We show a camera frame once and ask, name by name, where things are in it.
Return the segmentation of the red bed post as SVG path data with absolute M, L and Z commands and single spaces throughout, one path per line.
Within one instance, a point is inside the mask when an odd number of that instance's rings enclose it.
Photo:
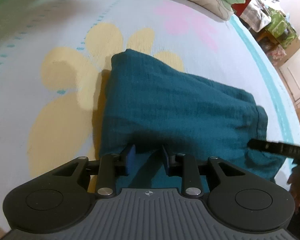
M 245 0 L 244 3 L 239 4 L 232 4 L 231 7 L 234 11 L 234 14 L 239 17 L 242 15 L 243 11 L 246 9 L 246 7 L 249 5 L 251 0 Z

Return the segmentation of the wooden side table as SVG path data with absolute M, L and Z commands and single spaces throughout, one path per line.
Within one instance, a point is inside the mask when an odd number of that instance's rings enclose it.
M 267 38 L 270 41 L 270 43 L 272 44 L 272 48 L 279 44 L 278 40 L 266 29 L 262 29 L 258 32 L 258 35 L 256 37 L 257 43 L 260 43 L 264 38 Z

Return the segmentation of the floral light blue bedsheet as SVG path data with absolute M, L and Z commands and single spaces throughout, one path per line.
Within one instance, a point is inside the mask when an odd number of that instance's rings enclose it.
M 300 145 L 277 71 L 237 17 L 187 0 L 0 0 L 0 238 L 13 188 L 96 157 L 110 59 L 126 49 L 251 93 L 267 138 Z

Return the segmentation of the green patterned storage box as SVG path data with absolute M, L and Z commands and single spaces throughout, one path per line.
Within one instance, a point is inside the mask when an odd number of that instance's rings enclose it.
M 287 49 L 298 37 L 297 33 L 281 11 L 271 7 L 268 8 L 268 11 L 271 22 L 265 29 L 279 42 L 283 49 Z

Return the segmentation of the teal pants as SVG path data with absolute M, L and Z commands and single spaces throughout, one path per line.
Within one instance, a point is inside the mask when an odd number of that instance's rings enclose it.
M 268 117 L 245 90 L 181 73 L 149 55 L 126 50 L 111 58 L 106 86 L 100 155 L 133 144 L 130 174 L 117 187 L 178 187 L 166 176 L 157 149 L 185 153 L 198 160 L 220 157 L 273 181 L 284 157 L 248 148 L 264 140 Z

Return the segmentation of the white door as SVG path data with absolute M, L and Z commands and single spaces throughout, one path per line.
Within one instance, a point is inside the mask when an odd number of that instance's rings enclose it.
M 296 108 L 300 108 L 300 49 L 280 67 Z

